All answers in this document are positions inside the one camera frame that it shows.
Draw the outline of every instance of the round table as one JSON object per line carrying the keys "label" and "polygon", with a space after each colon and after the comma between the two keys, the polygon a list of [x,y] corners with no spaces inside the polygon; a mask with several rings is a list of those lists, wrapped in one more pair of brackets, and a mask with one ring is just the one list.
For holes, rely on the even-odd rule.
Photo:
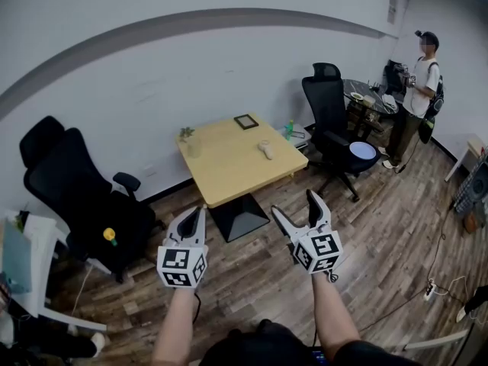
{"label": "round table", "polygon": [[[359,132],[359,128],[364,120],[364,117],[366,116],[366,112],[368,110],[377,112],[379,114],[383,115],[394,115],[398,112],[399,110],[399,104],[401,104],[400,100],[395,99],[396,101],[396,107],[395,108],[390,108],[388,106],[385,106],[383,104],[383,100],[381,97],[383,96],[385,92],[385,87],[383,85],[380,86],[380,90],[378,92],[372,91],[369,89],[369,84],[365,82],[359,82],[358,80],[350,80],[350,79],[344,79],[342,80],[344,83],[344,96],[347,99],[350,99],[353,101],[355,104],[357,104],[361,108],[361,113],[359,114],[358,122],[356,123],[356,127],[354,128],[354,134],[357,136]],[[351,96],[351,92],[357,92],[360,95],[369,95],[371,96],[375,102],[372,106],[367,106],[364,104],[362,101],[358,101],[357,99],[354,99]]]}

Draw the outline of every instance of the power strip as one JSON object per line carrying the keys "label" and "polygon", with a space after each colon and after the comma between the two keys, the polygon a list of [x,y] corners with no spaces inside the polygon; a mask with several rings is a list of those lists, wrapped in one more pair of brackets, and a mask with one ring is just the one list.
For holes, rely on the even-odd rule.
{"label": "power strip", "polygon": [[424,293],[424,300],[425,301],[428,301],[432,298],[432,295],[434,294],[434,290],[437,288],[437,286],[435,286],[435,283],[434,282],[429,282],[429,285],[427,287],[427,290],[425,291]]}

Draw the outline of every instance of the white t-shirt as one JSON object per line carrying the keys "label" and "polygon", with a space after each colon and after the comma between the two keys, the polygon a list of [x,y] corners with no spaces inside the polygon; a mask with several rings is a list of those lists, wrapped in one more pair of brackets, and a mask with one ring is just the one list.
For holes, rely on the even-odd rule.
{"label": "white t-shirt", "polygon": [[[437,62],[435,58],[427,59],[424,61],[421,59],[415,64],[413,74],[416,75],[416,86],[429,87],[434,92],[437,91],[437,84],[439,83],[439,77],[441,71],[438,65],[432,65],[429,73],[429,67],[432,63]],[[403,106],[405,110],[410,112],[419,118],[424,118],[427,109],[429,108],[430,98],[421,94],[414,88],[407,88],[405,98],[403,99]]]}

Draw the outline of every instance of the black cap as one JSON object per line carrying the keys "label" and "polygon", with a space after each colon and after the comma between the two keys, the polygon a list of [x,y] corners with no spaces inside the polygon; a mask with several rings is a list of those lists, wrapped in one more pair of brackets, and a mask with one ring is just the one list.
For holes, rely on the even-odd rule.
{"label": "black cap", "polygon": [[422,34],[421,38],[424,39],[428,45],[434,45],[435,51],[437,51],[437,49],[439,48],[439,39],[434,33],[426,31]]}

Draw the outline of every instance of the person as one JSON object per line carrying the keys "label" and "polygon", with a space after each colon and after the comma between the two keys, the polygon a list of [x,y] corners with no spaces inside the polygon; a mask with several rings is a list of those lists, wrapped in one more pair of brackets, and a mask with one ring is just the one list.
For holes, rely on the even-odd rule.
{"label": "person", "polygon": [[473,310],[481,307],[485,302],[488,301],[488,285],[487,286],[479,286],[474,296],[466,302],[462,308],[459,309],[459,312],[456,316],[456,323],[459,323],[467,314],[470,314]]}
{"label": "person", "polygon": [[383,161],[383,166],[394,169],[402,162],[403,154],[410,140],[419,129],[420,123],[435,97],[441,71],[435,59],[439,48],[439,40],[434,33],[426,31],[420,36],[420,48],[425,54],[415,65],[413,73],[416,75],[415,85],[411,85],[403,99],[398,115],[390,135],[390,142],[386,148],[378,150],[389,159]]}
{"label": "person", "polygon": [[59,332],[33,318],[10,296],[8,286],[0,278],[0,343],[2,351],[10,353],[12,365],[26,361],[15,356],[33,357],[30,351],[69,359],[93,358],[103,349],[105,338],[101,333],[89,339]]}
{"label": "person", "polygon": [[[312,274],[314,315],[326,360],[333,365],[408,366],[417,363],[388,354],[361,341],[339,292],[323,273]],[[175,290],[152,354],[152,366],[183,366],[189,362],[193,336],[194,289]],[[262,320],[256,332],[231,331],[210,348],[200,366],[308,366],[319,364],[313,352],[288,328]]]}

